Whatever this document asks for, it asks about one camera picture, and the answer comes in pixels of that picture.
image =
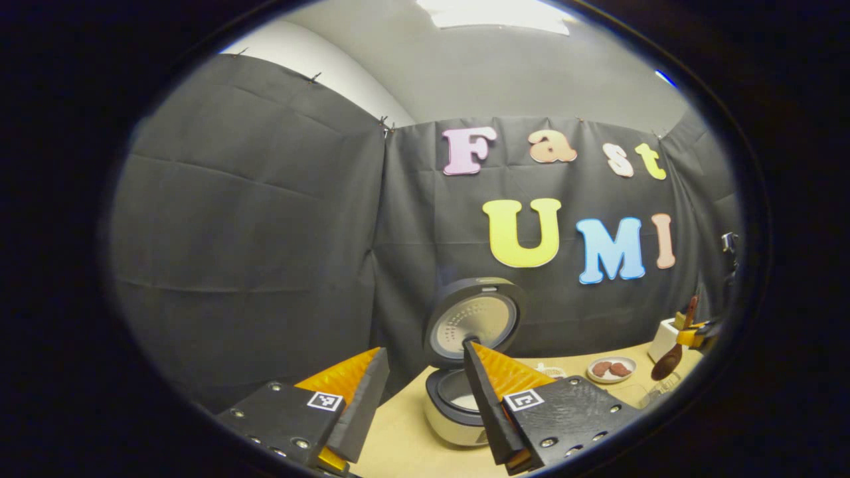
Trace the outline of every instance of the white plate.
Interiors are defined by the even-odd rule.
[[[593,366],[598,364],[601,361],[609,361],[609,362],[611,362],[611,365],[614,365],[615,363],[621,363],[626,368],[628,368],[631,373],[629,373],[625,377],[617,377],[616,375],[611,373],[610,370],[606,370],[605,375],[603,377],[597,377],[596,375],[593,375],[592,370],[593,370]],[[617,382],[622,382],[623,380],[634,375],[635,368],[638,368],[637,363],[635,363],[634,360],[632,360],[628,357],[620,357],[620,356],[604,357],[604,358],[597,359],[595,361],[590,362],[590,365],[587,366],[587,377],[589,377],[590,380],[593,380],[594,382],[599,382],[600,384],[616,384]]]

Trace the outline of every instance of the foam letter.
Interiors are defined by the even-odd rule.
[[[576,159],[579,153],[570,147],[567,137],[558,131],[542,129],[529,135],[531,159],[537,162],[567,162]]]
[[[519,245],[517,238],[517,213],[523,208],[519,201],[499,200],[484,203],[483,210],[490,216],[490,251],[504,265],[511,267],[538,267],[558,253],[558,215],[561,201],[535,199],[531,208],[540,215],[540,245],[528,249]]]
[[[618,145],[605,143],[602,145],[602,152],[608,157],[608,165],[615,173],[624,178],[631,178],[635,174],[632,164],[626,159],[626,152]]]
[[[667,171],[658,167],[658,153],[649,149],[649,145],[641,143],[635,151],[643,158],[643,164],[646,165],[646,170],[653,178],[662,180],[667,177]]]
[[[449,164],[443,168],[443,174],[454,176],[456,174],[476,174],[481,170],[481,165],[473,161],[473,153],[481,161],[487,159],[487,141],[478,138],[474,143],[469,140],[473,136],[484,136],[492,141],[496,139],[495,129],[486,126],[483,128],[449,129],[443,132],[443,136],[449,140]]]
[[[602,281],[602,271],[599,270],[599,260],[608,272],[608,278],[617,276],[620,264],[620,277],[637,279],[643,277],[646,270],[640,258],[640,219],[624,218],[620,221],[616,241],[599,219],[583,219],[575,223],[575,228],[584,235],[585,239],[585,270],[579,276],[582,284],[595,284]]]
[[[676,263],[673,256],[673,242],[670,239],[670,216],[654,214],[652,222],[658,231],[658,260],[655,262],[659,269],[669,269]]]

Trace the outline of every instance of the blue letter m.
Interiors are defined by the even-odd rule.
[[[599,260],[613,280],[620,264],[620,277],[637,279],[643,277],[646,270],[640,258],[640,219],[624,218],[617,230],[617,240],[612,241],[608,231],[599,219],[583,219],[575,223],[575,228],[585,238],[585,271],[579,276],[582,284],[595,284],[602,281]]]

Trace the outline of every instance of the yellow letter u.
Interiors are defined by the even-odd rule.
[[[561,201],[535,199],[531,208],[540,215],[540,245],[524,248],[517,238],[517,213],[523,205],[519,201],[499,200],[484,204],[490,216],[490,251],[496,260],[511,267],[539,267],[554,259],[558,253],[558,215]]]

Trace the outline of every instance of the rice cooker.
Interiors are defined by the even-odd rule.
[[[477,338],[485,347],[504,351],[516,335],[525,302],[521,288],[498,277],[462,279],[437,292],[422,336],[428,363],[438,368],[425,382],[425,416],[434,432],[449,443],[487,444],[484,422],[463,370],[463,342]]]

